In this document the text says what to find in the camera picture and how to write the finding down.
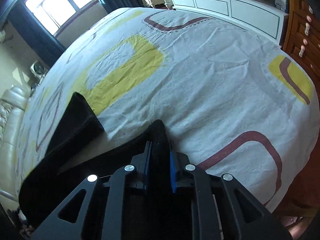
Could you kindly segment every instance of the window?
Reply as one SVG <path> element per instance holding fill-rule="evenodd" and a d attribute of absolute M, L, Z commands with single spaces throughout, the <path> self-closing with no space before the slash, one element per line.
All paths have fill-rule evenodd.
<path fill-rule="evenodd" d="M 27 0 L 26 6 L 53 35 L 90 1 L 92 0 Z"/>

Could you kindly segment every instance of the light patch on wall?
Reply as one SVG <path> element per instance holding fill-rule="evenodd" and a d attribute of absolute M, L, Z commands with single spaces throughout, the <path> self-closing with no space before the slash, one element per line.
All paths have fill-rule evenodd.
<path fill-rule="evenodd" d="M 15 68 L 15 70 L 12 72 L 13 78 L 19 82 L 22 86 L 29 82 L 30 78 L 20 71 L 18 68 Z"/>

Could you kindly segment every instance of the drawer handle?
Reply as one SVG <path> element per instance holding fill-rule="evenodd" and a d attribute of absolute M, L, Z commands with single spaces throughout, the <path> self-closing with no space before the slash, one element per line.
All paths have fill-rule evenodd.
<path fill-rule="evenodd" d="M 310 68 L 316 74 L 316 76 L 320 77 L 320 71 L 316 67 L 310 64 Z"/>
<path fill-rule="evenodd" d="M 306 50 L 306 48 L 305 48 L 303 45 L 301 45 L 301 50 L 300 50 L 300 52 L 299 52 L 299 56 L 300 56 L 300 57 L 303 56 L 303 53 L 304 53 L 305 50 Z"/>
<path fill-rule="evenodd" d="M 304 31 L 304 34 L 309 36 L 309 30 L 310 30 L 310 24 L 309 23 L 306 23 L 306 29 Z"/>

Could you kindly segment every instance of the window sill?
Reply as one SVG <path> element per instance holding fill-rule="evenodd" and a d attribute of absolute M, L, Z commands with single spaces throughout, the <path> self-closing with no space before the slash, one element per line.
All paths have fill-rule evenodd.
<path fill-rule="evenodd" d="M 73 16 L 71 16 L 53 35 L 57 38 L 75 19 L 77 19 L 80 15 L 82 15 L 86 10 L 91 8 L 93 5 L 97 4 L 99 0 L 92 0 L 91 2 L 87 3 L 83 6 L 80 11 L 76 12 Z"/>

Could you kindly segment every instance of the bed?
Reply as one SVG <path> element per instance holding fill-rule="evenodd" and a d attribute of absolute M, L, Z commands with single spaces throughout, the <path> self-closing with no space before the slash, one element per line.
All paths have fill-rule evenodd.
<path fill-rule="evenodd" d="M 79 37 L 29 100 L 17 146 L 17 196 L 74 92 L 105 133 L 62 171 L 161 119 L 175 151 L 209 174 L 233 174 L 271 212 L 319 134 L 311 79 L 271 41 L 197 13 L 121 8 Z"/>

